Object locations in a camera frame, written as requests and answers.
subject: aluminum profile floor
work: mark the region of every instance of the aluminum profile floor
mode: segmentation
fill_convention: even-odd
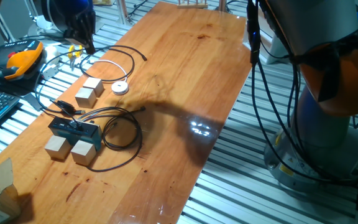
[[[128,11],[131,12],[133,4],[140,2],[126,1]],[[137,22],[157,2],[150,0],[145,3],[132,16],[132,20]],[[218,6],[217,1],[208,1],[208,4],[208,9]],[[234,2],[229,7],[233,14],[246,16],[246,4]],[[97,6],[95,11],[99,21],[104,24],[94,37],[96,47],[115,44],[131,28],[116,22],[119,18],[115,5]],[[58,46],[58,50],[67,52],[68,46]],[[102,54],[96,54],[93,58],[97,59]],[[50,104],[49,99],[58,98],[82,75],[77,68],[72,72],[68,62],[67,57],[62,57],[57,75],[40,83],[38,90],[45,105]],[[291,66],[264,65],[264,70],[280,116],[285,120],[290,94],[288,86],[292,81]],[[280,125],[267,99],[259,72],[255,78],[259,113],[268,135],[272,136]],[[21,100],[0,121],[0,152],[39,114]],[[292,191],[280,185],[265,168],[264,146],[265,139],[252,107],[248,78],[178,223],[358,223],[356,189],[331,189],[314,194]]]

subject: wooden table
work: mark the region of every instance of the wooden table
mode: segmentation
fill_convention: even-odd
[[[136,60],[129,93],[115,96],[105,83],[94,107],[146,107],[136,115],[144,135],[139,156],[103,173],[75,164],[71,156],[53,161],[44,150],[52,118],[42,114],[0,154],[0,163],[8,157],[13,163],[23,209],[16,223],[175,223],[250,70],[245,25],[230,14],[158,3],[117,43],[148,58],[126,50]],[[103,59],[126,69],[132,63],[117,52]],[[97,63],[88,73],[121,76],[109,63]],[[59,99],[77,106],[74,95],[85,80],[80,77]],[[123,122],[114,129],[109,138],[118,144],[135,133]],[[111,167],[134,151],[102,148],[92,166]]]

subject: black cable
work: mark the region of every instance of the black cable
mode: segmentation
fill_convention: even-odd
[[[232,3],[234,3],[234,2],[242,2],[242,3],[245,3],[245,2],[243,2],[243,1],[232,0],[232,1],[228,1],[228,2],[226,3],[226,5],[232,4]]]
[[[284,56],[282,56],[282,57],[274,56],[274,55],[272,55],[272,54],[267,50],[267,48],[265,47],[265,45],[264,45],[264,43],[263,43],[262,41],[261,41],[260,43],[262,44],[262,47],[265,49],[265,51],[266,51],[270,56],[272,56],[273,58],[284,59],[284,58],[289,58],[289,57],[290,57],[289,55],[284,55]]]
[[[125,45],[113,45],[113,46],[109,46],[108,48],[101,48],[101,49],[98,49],[96,52],[99,52],[100,50],[113,50],[113,51],[116,51],[116,52],[120,52],[120,53],[123,53],[125,55],[128,55],[131,60],[132,60],[132,67],[131,67],[131,70],[125,74],[123,77],[119,77],[119,78],[115,78],[115,79],[112,79],[112,80],[105,80],[105,79],[102,79],[102,82],[115,82],[115,81],[118,81],[118,80],[122,80],[123,78],[127,78],[129,75],[132,74],[132,72],[135,70],[135,60],[133,58],[133,56],[125,51],[121,51],[121,50],[118,50],[118,49],[112,49],[111,47],[123,47],[123,48],[127,48],[127,49],[131,49],[133,51],[135,51],[136,53],[138,53],[140,56],[142,56],[142,59],[144,61],[147,61],[147,58],[144,54],[142,54],[141,52],[139,52],[137,49],[133,48],[133,47],[128,47],[128,46],[125,46]],[[80,70],[82,73],[84,73],[84,75],[86,75],[87,77],[92,77],[89,73],[87,73],[85,71],[85,69],[82,67],[83,66],[83,63],[84,61],[88,60],[89,58],[91,57],[91,55],[88,55],[86,56],[80,63]]]
[[[148,0],[144,0],[144,1],[142,1],[141,3],[139,3],[139,4],[135,4],[135,5],[134,5],[134,10],[132,10],[132,12],[128,13],[128,16],[133,15],[133,13],[135,13],[136,10],[138,10],[138,8],[140,8],[141,6],[143,6],[147,1],[148,1]]]
[[[319,182],[326,182],[328,183],[329,180],[321,180],[321,179],[317,179],[317,178],[314,178],[314,177],[310,177],[308,175],[305,175],[305,174],[302,174],[301,172],[298,172],[297,170],[295,169],[292,169],[292,167],[290,167],[287,163],[285,163],[282,158],[277,154],[277,151],[275,150],[273,144],[270,142],[270,139],[269,137],[267,136],[266,134],[266,130],[262,124],[262,120],[260,119],[260,116],[259,116],[259,112],[258,112],[258,108],[257,108],[257,105],[256,105],[256,100],[255,100],[255,65],[252,66],[252,84],[251,84],[251,95],[252,95],[252,106],[254,107],[254,111],[255,111],[255,115],[256,115],[256,118],[258,120],[258,123],[259,123],[259,126],[260,126],[260,130],[262,131],[262,134],[265,136],[265,139],[266,139],[266,142],[267,144],[269,145],[269,147],[272,149],[274,155],[276,156],[276,158],[278,159],[278,161],[280,161],[280,163],[285,166],[286,168],[288,168],[289,170],[291,170],[292,172],[302,176],[302,177],[306,177],[308,179],[311,179],[311,180],[315,180],[315,181],[319,181]]]
[[[122,47],[122,48],[131,49],[131,50],[137,52],[137,53],[142,57],[143,60],[145,60],[145,61],[147,60],[146,56],[145,56],[144,54],[142,54],[141,52],[139,52],[137,49],[135,49],[135,48],[133,48],[133,47],[125,46],[125,45],[110,45],[110,46],[101,47],[101,48],[98,48],[98,49],[97,49],[97,52],[99,52],[99,51],[101,51],[101,50],[115,50],[115,51],[124,53],[124,54],[126,54],[126,55],[129,55],[129,56],[132,58],[132,62],[133,62],[131,73],[132,73],[133,70],[134,70],[133,57],[132,57],[129,53],[127,53],[127,52],[123,52],[123,51],[117,50],[117,49],[111,49],[111,47]],[[37,85],[39,84],[40,78],[41,78],[41,76],[42,76],[44,70],[47,68],[48,64],[50,64],[50,62],[54,61],[56,58],[60,58],[61,56],[68,55],[68,54],[70,54],[70,53],[80,52],[80,51],[83,51],[83,50],[73,50],[73,51],[71,51],[71,52],[62,53],[62,54],[60,54],[60,55],[58,55],[58,56],[52,58],[51,60],[49,60],[47,63],[45,63],[44,67],[41,69],[41,71],[40,71],[40,73],[39,73],[39,75],[38,75],[38,77],[37,77],[35,83],[36,83]],[[80,63],[80,69],[81,69],[81,71],[82,71],[85,75],[88,75],[89,77],[92,77],[91,75],[87,74],[87,73],[84,71],[84,69],[82,68],[82,64],[83,64],[83,62],[85,61],[85,59],[81,61],[81,63]],[[34,87],[35,99],[38,101],[39,105],[42,107],[41,110],[44,111],[44,112],[45,112],[45,111],[49,111],[49,112],[51,112],[51,113],[61,113],[61,111],[51,110],[51,109],[47,108],[44,104],[41,103],[40,94],[37,92],[37,85]]]
[[[98,113],[102,112],[102,111],[118,111],[121,112],[121,114],[117,114],[117,115],[97,115]],[[133,115],[133,112],[130,112],[128,110],[125,110],[124,108],[119,108],[119,107],[107,107],[107,108],[100,108],[100,109],[96,109],[94,111],[90,111],[86,114],[84,114],[83,116],[81,116],[81,118],[85,118],[83,121],[88,121],[90,119],[95,119],[95,118],[105,118],[105,117],[111,117],[111,119],[106,123],[104,129],[103,129],[103,133],[102,133],[102,140],[103,143],[106,147],[108,147],[109,149],[115,150],[115,151],[121,151],[124,149],[127,149],[128,147],[131,147],[133,144],[135,144],[136,142],[139,142],[139,146],[135,152],[135,154],[129,158],[127,161],[116,165],[114,167],[110,167],[107,169],[93,169],[91,167],[87,167],[90,171],[93,172],[106,172],[109,170],[113,170],[113,169],[117,169],[120,168],[128,163],[130,163],[130,161],[134,160],[137,155],[139,154],[140,150],[142,149],[142,142],[143,142],[143,134],[142,134],[142,128],[140,127],[138,121],[136,120],[136,118]],[[126,144],[125,146],[118,146],[115,144],[112,144],[110,142],[107,141],[106,136],[108,135],[108,133],[110,132],[110,130],[112,130],[112,128],[115,126],[115,124],[117,123],[116,121],[118,119],[124,119],[126,121],[129,121],[130,123],[132,123],[135,128],[136,128],[136,135],[133,138],[133,140],[129,143]]]
[[[115,79],[112,79],[112,80],[102,79],[102,82],[115,82],[115,81],[118,81],[118,80],[122,80],[122,79],[124,79],[124,78],[127,78],[129,75],[131,75],[132,72],[135,70],[135,59],[133,58],[133,56],[132,56],[131,54],[125,52],[125,51],[121,51],[121,50],[118,50],[118,49],[109,49],[109,50],[113,50],[113,51],[120,52],[120,53],[123,53],[123,54],[128,55],[128,56],[131,58],[131,60],[132,60],[132,67],[131,67],[131,70],[130,70],[128,73],[126,73],[124,76],[119,77],[119,78],[115,78]],[[85,71],[85,69],[82,67],[83,62],[84,62],[85,60],[88,60],[90,57],[91,57],[91,55],[88,55],[88,56],[86,56],[86,57],[81,61],[81,63],[80,63],[80,70],[81,70],[81,72],[84,73],[84,75],[86,75],[87,77],[94,78],[94,77],[91,76],[89,73],[87,73],[87,72]]]
[[[59,104],[57,104],[56,102],[54,102],[53,100],[50,100],[54,105],[56,105],[57,107],[59,107],[64,113],[66,113],[76,124],[77,127],[80,127],[81,124],[74,118],[73,115],[71,115],[69,112],[67,112],[64,108],[62,108]]]
[[[291,103],[292,103],[294,90],[295,90],[295,77],[292,80],[290,99],[288,100],[288,107],[287,107],[287,125],[289,128],[291,127]]]

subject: white round sensor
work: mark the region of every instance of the white round sensor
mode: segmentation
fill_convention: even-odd
[[[128,92],[128,83],[124,81],[118,81],[111,85],[111,90],[115,95],[124,95]]]

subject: wooden block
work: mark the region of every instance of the wooden block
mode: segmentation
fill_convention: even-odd
[[[94,94],[93,89],[80,88],[78,93],[75,95],[75,100],[77,101],[79,107],[92,108],[96,103],[96,95]]]
[[[99,78],[89,77],[85,81],[83,87],[92,89],[94,91],[94,94],[96,95],[96,97],[99,97],[100,95],[102,95],[102,92],[104,91],[103,82]]]
[[[178,9],[191,9],[191,8],[195,8],[195,9],[205,9],[208,8],[208,4],[204,4],[204,3],[199,3],[199,4],[179,4],[178,5]]]
[[[52,136],[45,145],[45,150],[53,159],[66,159],[70,149],[71,146],[67,139],[59,136]]]
[[[93,144],[79,140],[71,154],[76,163],[88,166],[96,155],[96,149]]]

